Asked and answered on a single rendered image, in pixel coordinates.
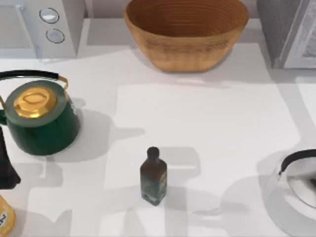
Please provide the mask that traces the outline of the wooden basket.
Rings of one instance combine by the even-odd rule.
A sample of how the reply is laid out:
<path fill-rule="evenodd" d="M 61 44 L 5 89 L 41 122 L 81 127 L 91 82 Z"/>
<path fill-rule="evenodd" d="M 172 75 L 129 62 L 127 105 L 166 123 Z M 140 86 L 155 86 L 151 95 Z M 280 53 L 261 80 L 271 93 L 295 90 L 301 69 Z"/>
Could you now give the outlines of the wooden basket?
<path fill-rule="evenodd" d="M 241 0 L 130 0 L 125 23 L 140 51 L 165 72 L 202 72 L 233 48 L 248 20 Z"/>

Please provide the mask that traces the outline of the dark green bottle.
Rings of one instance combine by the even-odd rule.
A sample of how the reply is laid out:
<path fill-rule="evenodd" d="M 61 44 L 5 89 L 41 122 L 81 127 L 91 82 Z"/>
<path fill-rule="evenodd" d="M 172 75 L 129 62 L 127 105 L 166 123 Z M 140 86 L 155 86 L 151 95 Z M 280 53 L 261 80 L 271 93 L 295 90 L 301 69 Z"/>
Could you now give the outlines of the dark green bottle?
<path fill-rule="evenodd" d="M 153 206 L 158 206 L 167 192 L 167 164 L 159 156 L 157 147 L 149 147 L 140 166 L 141 197 Z"/>

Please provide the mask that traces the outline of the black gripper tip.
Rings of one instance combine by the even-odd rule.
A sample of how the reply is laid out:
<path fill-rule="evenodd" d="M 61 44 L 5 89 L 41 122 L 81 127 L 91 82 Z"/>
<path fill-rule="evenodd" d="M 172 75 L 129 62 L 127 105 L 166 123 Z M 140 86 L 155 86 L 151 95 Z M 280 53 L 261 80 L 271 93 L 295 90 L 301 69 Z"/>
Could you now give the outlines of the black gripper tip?
<path fill-rule="evenodd" d="M 21 183 L 21 178 L 12 166 L 0 126 L 0 190 L 13 190 Z"/>

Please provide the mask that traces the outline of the pale microwave oven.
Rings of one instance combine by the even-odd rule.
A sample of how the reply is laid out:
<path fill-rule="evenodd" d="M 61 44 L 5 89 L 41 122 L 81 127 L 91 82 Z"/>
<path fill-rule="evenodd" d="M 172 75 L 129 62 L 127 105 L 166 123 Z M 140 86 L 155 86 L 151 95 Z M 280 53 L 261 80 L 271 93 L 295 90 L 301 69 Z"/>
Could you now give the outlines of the pale microwave oven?
<path fill-rule="evenodd" d="M 39 12 L 46 8 L 59 13 L 57 23 L 41 20 Z M 86 14 L 85 0 L 0 0 L 0 58 L 75 58 Z M 49 29 L 62 31 L 65 40 L 47 40 Z"/>

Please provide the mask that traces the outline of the yellow bottle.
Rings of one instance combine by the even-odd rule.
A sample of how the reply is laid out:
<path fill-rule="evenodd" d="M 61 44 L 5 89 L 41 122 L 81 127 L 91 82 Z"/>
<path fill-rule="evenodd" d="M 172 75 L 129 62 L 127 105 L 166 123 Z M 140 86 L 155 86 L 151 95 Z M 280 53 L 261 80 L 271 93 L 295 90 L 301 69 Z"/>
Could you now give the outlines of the yellow bottle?
<path fill-rule="evenodd" d="M 0 237 L 8 237 L 12 232 L 16 215 L 11 205 L 0 195 Z"/>

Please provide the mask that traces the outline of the microwave knob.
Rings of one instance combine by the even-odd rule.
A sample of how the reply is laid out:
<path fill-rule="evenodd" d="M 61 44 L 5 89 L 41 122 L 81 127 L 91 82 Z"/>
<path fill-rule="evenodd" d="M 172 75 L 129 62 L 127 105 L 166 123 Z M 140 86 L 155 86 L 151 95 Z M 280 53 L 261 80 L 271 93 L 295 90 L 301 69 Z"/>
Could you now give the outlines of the microwave knob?
<path fill-rule="evenodd" d="M 59 13 L 53 8 L 46 8 L 39 11 L 41 20 L 48 24 L 55 24 L 59 21 Z"/>
<path fill-rule="evenodd" d="M 65 40 L 65 35 L 58 29 L 49 29 L 46 31 L 45 36 L 47 40 L 54 44 L 60 44 Z"/>

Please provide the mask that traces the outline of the green and gold kettle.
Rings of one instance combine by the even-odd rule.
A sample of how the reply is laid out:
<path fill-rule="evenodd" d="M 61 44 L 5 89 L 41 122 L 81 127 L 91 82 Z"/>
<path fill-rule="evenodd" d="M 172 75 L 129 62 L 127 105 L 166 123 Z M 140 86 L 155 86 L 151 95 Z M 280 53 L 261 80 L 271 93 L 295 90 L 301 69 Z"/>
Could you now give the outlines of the green and gold kettle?
<path fill-rule="evenodd" d="M 34 156 L 58 153 L 70 146 L 80 130 L 78 112 L 67 93 L 68 80 L 41 70 L 0 72 L 0 81 L 35 78 L 8 96 L 0 96 L 0 125 L 7 126 L 16 145 Z"/>

